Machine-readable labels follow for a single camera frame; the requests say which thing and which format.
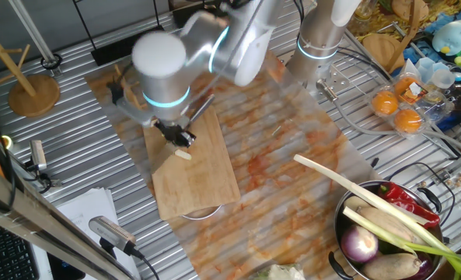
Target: potato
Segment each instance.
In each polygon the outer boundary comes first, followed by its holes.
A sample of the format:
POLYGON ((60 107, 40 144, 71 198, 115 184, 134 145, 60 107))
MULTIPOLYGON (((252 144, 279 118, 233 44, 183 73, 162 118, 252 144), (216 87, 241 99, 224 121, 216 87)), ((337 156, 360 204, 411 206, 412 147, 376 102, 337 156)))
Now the potato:
POLYGON ((358 208, 356 210, 358 214, 363 216, 370 222, 373 222, 377 226, 387 230, 388 232, 397 235, 411 243, 420 245, 427 245, 419 236, 416 236, 410 229, 408 229, 399 219, 391 216, 377 208, 358 208))
POLYGON ((412 254, 390 254, 376 257, 361 272, 371 280, 398 280, 416 275, 421 261, 412 254))
POLYGON ((370 204, 366 203, 363 199, 357 197, 357 196, 352 196, 346 201, 344 201, 344 207, 348 207, 349 209, 356 211, 358 207, 371 207, 370 204))

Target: blue led ring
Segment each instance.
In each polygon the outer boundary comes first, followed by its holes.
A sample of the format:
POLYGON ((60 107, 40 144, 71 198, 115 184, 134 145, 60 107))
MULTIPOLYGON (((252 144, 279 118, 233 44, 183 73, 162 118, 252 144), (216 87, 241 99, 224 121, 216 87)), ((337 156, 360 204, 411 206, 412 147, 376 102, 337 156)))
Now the blue led ring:
POLYGON ((332 57, 337 53, 337 50, 336 50, 333 54, 327 55, 326 57, 317 57, 317 56, 314 56, 314 55, 311 55, 311 54, 306 53, 305 50, 302 49, 301 44, 299 44, 299 41, 298 41, 298 47, 299 47, 299 50, 300 50, 305 56, 307 56, 308 58, 312 58, 312 59, 328 59, 328 58, 332 58, 332 57))
POLYGON ((145 93, 142 93, 144 95, 144 98, 145 100, 153 105, 154 107, 159 107, 159 108, 171 108, 171 107, 175 107, 176 105, 180 105, 186 98, 187 96, 189 96, 189 92, 190 92, 190 87, 187 89, 187 92, 178 100, 176 101, 173 101, 173 102, 168 102, 168 103, 160 103, 160 102, 156 102, 150 98, 148 98, 145 93))
POLYGON ((225 39, 225 37, 227 36, 227 33, 229 33, 229 27, 228 26, 220 34, 220 37, 218 37, 218 39, 215 42, 215 45, 211 49, 211 55, 209 56, 209 65, 208 65, 208 70, 209 70, 210 73, 213 72, 213 60, 215 60, 216 51, 218 50, 218 47, 222 43, 223 39, 225 39))

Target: wooden stand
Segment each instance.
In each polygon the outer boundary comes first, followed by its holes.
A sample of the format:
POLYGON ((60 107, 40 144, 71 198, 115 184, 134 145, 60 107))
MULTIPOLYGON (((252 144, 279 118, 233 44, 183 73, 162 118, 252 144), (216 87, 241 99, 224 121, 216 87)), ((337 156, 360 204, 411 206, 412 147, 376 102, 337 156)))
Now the wooden stand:
MULTIPOLYGON (((415 4, 420 8, 419 21, 424 20, 429 15, 429 7, 425 4, 424 0, 415 0, 415 4)), ((393 12, 401 19, 410 21, 411 15, 411 0, 393 0, 391 3, 393 12)))
POLYGON ((417 34, 420 20, 415 15, 420 13, 417 0, 410 0, 410 30, 401 43, 385 34, 373 34, 363 40, 363 46, 389 74, 404 66, 403 51, 417 34))
POLYGON ((47 75, 33 75, 25 77, 21 72, 21 66, 25 60, 30 46, 27 45, 19 64, 16 65, 9 53, 21 52, 21 49, 6 50, 0 44, 0 59, 9 69, 12 75, 0 79, 0 83, 15 76, 18 83, 9 92, 9 106, 19 115, 36 117, 49 111, 59 100, 61 95, 58 83, 47 75))
POLYGON ((48 75, 29 75, 27 80, 34 88, 35 95, 28 94, 18 82, 9 91, 9 106, 14 113, 36 117, 52 109, 60 96, 58 82, 48 75))

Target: red chili pepper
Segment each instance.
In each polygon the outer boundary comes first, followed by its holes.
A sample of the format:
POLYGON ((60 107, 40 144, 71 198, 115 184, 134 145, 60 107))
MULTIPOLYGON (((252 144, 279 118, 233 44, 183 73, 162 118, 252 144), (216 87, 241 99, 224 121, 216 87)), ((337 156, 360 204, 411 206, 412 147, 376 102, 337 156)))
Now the red chili pepper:
POLYGON ((425 223, 424 225, 425 229, 437 226, 439 224, 439 221, 441 221, 437 214, 421 207, 420 205, 416 205, 415 203, 404 201, 401 199, 388 199, 387 202, 395 206, 401 207, 409 212, 414 213, 415 215, 419 215, 420 217, 428 220, 429 222, 425 223))
POLYGON ((415 202, 401 187, 393 182, 385 182, 380 185, 379 196, 384 199, 400 199, 403 201, 415 202))

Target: white paper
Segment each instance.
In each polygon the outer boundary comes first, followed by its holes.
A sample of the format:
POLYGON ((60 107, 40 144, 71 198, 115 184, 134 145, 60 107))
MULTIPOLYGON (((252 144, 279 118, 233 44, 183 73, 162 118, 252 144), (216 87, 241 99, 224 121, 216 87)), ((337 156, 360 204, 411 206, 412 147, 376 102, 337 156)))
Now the white paper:
MULTIPOLYGON (((104 190, 103 188, 91 189, 77 198, 60 205, 58 210, 97 243, 99 243, 100 236, 95 234, 89 228, 89 221, 92 218, 103 215, 112 222, 118 224, 116 210, 114 209, 113 196, 109 190, 104 190)), ((40 279, 51 280, 52 275, 50 265, 48 264, 47 253, 36 246, 33 246, 33 252, 35 253, 35 257, 37 259, 40 279)), ((114 248, 114 253, 116 254, 118 262, 129 270, 136 279, 140 279, 140 274, 138 273, 138 269, 135 266, 135 262, 132 257, 127 256, 117 248, 114 248)), ((94 278, 87 275, 84 279, 92 280, 94 278)))

